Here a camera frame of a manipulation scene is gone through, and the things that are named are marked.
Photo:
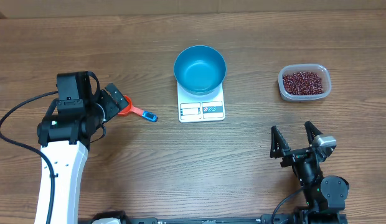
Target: wood grain surface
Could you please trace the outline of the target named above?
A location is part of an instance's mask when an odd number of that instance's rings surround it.
[[[386,0],[0,0],[11,19],[349,9],[386,9]]]
[[[210,45],[225,57],[226,119],[181,124],[174,60]],[[278,72],[320,63],[331,74],[321,101],[288,103]],[[125,210],[131,217],[249,217],[271,213],[298,189],[270,159],[270,128],[307,146],[311,120],[338,141],[321,168],[351,184],[350,223],[386,223],[386,10],[263,12],[0,20],[0,119],[56,89],[56,74],[91,70],[114,82],[157,123],[117,117],[96,142],[82,177],[79,217]],[[2,128],[39,147],[36,127],[51,97],[17,110]],[[0,223],[33,223],[40,159],[0,140]],[[281,212],[302,205],[288,202]]]

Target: red bean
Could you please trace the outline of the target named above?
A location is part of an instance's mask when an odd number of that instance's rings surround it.
[[[315,72],[297,72],[283,76],[283,84],[291,95],[317,95],[323,93],[322,78]]]

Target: black cable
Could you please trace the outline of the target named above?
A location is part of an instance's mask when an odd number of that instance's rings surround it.
[[[102,130],[103,130],[103,134],[100,136],[100,138],[98,138],[98,139],[93,140],[92,142],[90,142],[90,144],[94,143],[95,141],[99,141],[99,140],[101,140],[102,138],[104,138],[104,137],[106,136],[106,127],[105,127],[103,124],[101,124],[100,127],[101,127]]]
[[[49,93],[45,93],[45,94],[42,94],[42,95],[39,95],[39,96],[35,96],[29,100],[26,100],[24,101],[23,103],[20,103],[19,105],[13,107],[9,112],[7,112],[5,114],[5,116],[3,116],[3,118],[0,120],[0,138],[13,144],[13,145],[16,145],[16,146],[20,146],[20,147],[23,147],[25,149],[28,149],[36,154],[38,154],[47,164],[48,168],[49,168],[49,172],[50,172],[50,198],[49,198],[49,208],[48,208],[48,215],[47,215],[47,218],[46,218],[46,224],[50,224],[50,219],[52,217],[52,210],[54,208],[54,198],[55,198],[55,172],[54,172],[54,168],[52,167],[52,164],[50,163],[48,157],[45,156],[44,153],[42,153],[40,150],[32,147],[32,146],[28,146],[26,144],[23,144],[21,142],[17,142],[17,141],[14,141],[12,139],[9,139],[7,137],[5,137],[2,133],[1,133],[1,126],[3,124],[3,122],[5,121],[5,119],[11,115],[15,110],[19,109],[21,106],[23,105],[26,105],[28,103],[30,103],[31,101],[34,101],[34,100],[38,100],[39,98],[42,98],[42,97],[45,97],[45,96],[49,96],[49,95],[53,95],[53,94],[56,94],[58,93],[58,91],[52,91],[52,92],[49,92]]]
[[[320,172],[320,164],[319,164],[319,159],[318,159],[318,155],[316,154],[316,152],[314,152],[313,156],[315,157],[315,160],[316,160],[316,172],[315,172],[316,175],[315,175],[314,179],[311,181],[310,185],[313,185],[316,182],[316,180],[319,177],[319,172]]]
[[[301,187],[300,189],[298,189],[296,192],[292,193],[291,195],[287,196],[285,199],[283,199],[279,204],[278,206],[276,206],[275,210],[273,211],[272,213],[272,217],[271,217],[271,222],[272,224],[275,224],[274,223],[274,219],[275,219],[275,215],[276,215],[276,212],[279,210],[279,208],[285,203],[287,202],[288,200],[290,200],[292,197],[294,197],[295,195],[298,195],[301,191],[304,190],[304,187]]]

